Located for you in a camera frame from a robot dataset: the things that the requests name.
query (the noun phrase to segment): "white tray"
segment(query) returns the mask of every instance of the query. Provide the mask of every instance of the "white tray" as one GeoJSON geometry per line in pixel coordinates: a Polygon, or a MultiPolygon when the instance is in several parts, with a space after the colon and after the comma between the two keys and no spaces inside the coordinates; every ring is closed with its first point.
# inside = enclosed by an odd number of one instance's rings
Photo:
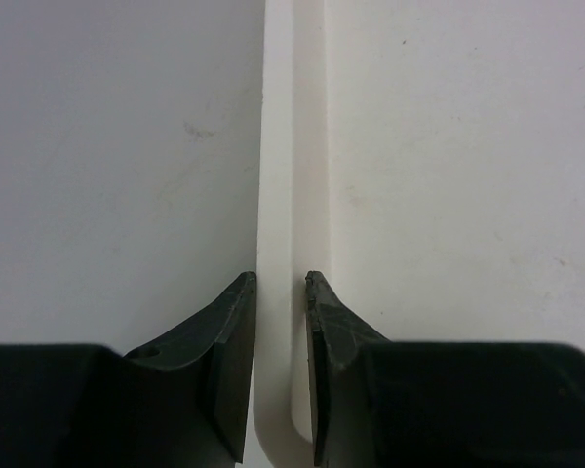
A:
{"type": "Polygon", "coordinates": [[[585,349],[585,1],[270,0],[264,56],[254,414],[275,466],[311,466],[308,270],[393,339],[585,349]]]}

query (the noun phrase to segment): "white plastic lip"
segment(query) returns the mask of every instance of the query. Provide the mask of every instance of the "white plastic lip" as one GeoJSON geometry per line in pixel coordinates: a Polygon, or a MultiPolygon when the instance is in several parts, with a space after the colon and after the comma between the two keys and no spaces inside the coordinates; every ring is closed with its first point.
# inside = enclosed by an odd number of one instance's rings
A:
{"type": "Polygon", "coordinates": [[[275,466],[311,466],[308,270],[390,338],[585,349],[578,5],[267,1],[254,411],[275,466]]]}

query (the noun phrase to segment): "white surface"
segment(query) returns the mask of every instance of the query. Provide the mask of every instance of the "white surface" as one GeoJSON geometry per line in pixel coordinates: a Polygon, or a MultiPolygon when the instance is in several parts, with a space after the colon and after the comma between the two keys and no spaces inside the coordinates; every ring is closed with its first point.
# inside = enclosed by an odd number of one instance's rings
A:
{"type": "Polygon", "coordinates": [[[0,0],[0,342],[127,351],[254,269],[263,9],[0,0]]]}
{"type": "Polygon", "coordinates": [[[309,269],[390,338],[585,349],[585,1],[322,8],[266,10],[256,426],[302,460],[277,466],[310,466],[309,269]]]}

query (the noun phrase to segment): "dirt speck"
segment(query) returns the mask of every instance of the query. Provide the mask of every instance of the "dirt speck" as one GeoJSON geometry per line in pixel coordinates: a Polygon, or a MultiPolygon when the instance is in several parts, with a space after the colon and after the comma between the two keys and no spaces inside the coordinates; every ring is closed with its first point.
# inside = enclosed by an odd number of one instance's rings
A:
{"type": "Polygon", "coordinates": [[[189,124],[186,121],[184,121],[184,131],[189,136],[190,140],[193,141],[194,143],[202,141],[206,138],[213,137],[215,135],[215,132],[198,129],[197,127],[189,124]]]}

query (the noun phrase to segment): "black plastic part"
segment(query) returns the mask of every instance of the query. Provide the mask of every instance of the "black plastic part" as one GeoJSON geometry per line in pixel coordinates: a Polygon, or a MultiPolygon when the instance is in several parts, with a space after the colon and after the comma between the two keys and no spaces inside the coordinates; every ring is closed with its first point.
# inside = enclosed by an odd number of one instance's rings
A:
{"type": "Polygon", "coordinates": [[[0,346],[0,467],[232,467],[243,458],[255,274],[121,357],[0,346]]]}
{"type": "Polygon", "coordinates": [[[585,353],[391,342],[306,278],[315,464],[585,467],[585,353]]]}

